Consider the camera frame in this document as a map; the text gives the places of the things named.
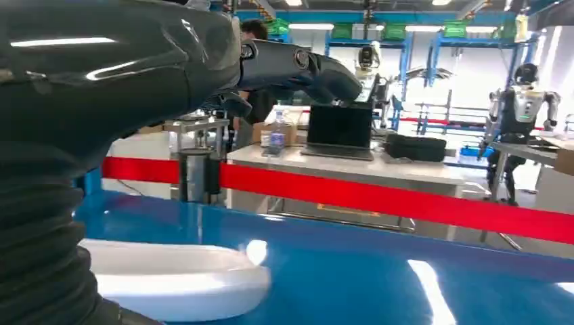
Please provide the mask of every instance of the white plastic tray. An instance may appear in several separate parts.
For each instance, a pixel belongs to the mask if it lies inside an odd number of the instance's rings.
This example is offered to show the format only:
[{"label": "white plastic tray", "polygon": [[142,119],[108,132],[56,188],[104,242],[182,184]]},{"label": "white plastic tray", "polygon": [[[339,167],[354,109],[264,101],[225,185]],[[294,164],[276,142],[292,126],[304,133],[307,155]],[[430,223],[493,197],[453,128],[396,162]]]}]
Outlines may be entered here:
[{"label": "white plastic tray", "polygon": [[98,291],[122,307],[166,322],[239,316],[265,297],[269,270],[228,248],[83,240]]}]

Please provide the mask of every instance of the cardboard box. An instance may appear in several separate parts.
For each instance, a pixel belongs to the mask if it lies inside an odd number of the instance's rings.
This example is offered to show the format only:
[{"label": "cardboard box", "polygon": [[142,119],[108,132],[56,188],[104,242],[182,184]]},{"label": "cardboard box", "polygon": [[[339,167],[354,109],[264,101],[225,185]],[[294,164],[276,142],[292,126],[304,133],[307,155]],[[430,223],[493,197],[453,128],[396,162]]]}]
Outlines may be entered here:
[{"label": "cardboard box", "polygon": [[[274,124],[266,125],[265,122],[255,123],[253,125],[253,143],[261,143],[261,132],[262,131],[273,131],[275,129]],[[285,124],[282,127],[281,132],[285,135],[285,146],[294,146],[297,143],[297,126],[292,124]]]},{"label": "cardboard box", "polygon": [[558,150],[558,157],[556,158],[556,171],[574,176],[574,150],[573,149],[560,149]]},{"label": "cardboard box", "polygon": [[157,125],[155,127],[142,127],[137,131],[137,134],[150,134],[162,131],[163,131],[163,125]]}]

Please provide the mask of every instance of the white humanoid robot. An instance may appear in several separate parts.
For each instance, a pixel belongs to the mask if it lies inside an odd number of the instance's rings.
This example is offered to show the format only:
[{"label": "white humanoid robot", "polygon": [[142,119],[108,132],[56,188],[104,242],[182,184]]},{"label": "white humanoid robot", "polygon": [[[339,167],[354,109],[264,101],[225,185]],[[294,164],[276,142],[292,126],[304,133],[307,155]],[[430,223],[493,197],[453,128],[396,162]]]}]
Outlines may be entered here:
[{"label": "white humanoid robot", "polygon": [[[514,74],[515,85],[504,91],[490,93],[491,107],[487,118],[485,139],[481,144],[479,159],[486,147],[495,139],[509,144],[526,144],[530,132],[534,130],[536,116],[542,104],[548,103],[548,117],[544,129],[553,130],[556,126],[556,114],[560,96],[551,91],[544,91],[537,86],[538,67],[535,64],[523,64]],[[488,185],[492,192],[494,178],[500,153],[495,151],[488,157]],[[514,189],[514,170],[523,165],[526,159],[510,156],[504,167],[505,183],[510,205],[516,204]]]},{"label": "white humanoid robot", "polygon": [[363,46],[355,61],[355,76],[363,90],[356,102],[371,102],[373,109],[381,111],[381,126],[384,129],[387,111],[387,80],[380,75],[380,46],[377,41]]}]

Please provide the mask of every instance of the laptop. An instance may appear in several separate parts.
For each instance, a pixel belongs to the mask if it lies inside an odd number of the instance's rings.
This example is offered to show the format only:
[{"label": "laptop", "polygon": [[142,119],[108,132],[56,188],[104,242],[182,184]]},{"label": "laptop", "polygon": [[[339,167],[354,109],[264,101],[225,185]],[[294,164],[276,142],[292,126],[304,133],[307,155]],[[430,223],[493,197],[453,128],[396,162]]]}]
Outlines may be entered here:
[{"label": "laptop", "polygon": [[373,160],[372,114],[372,109],[312,105],[307,147],[301,154]]}]

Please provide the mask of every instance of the red rail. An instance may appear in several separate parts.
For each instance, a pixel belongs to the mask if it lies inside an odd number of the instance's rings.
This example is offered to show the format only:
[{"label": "red rail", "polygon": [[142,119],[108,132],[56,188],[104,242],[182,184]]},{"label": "red rail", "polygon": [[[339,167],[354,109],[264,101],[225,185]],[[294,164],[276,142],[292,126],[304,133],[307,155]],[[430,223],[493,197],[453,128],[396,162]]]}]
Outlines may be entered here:
[{"label": "red rail", "polygon": [[[104,177],[137,181],[178,183],[178,174],[174,160],[107,158],[103,168]],[[223,188],[574,244],[574,215],[564,213],[228,164],[220,181]]]}]

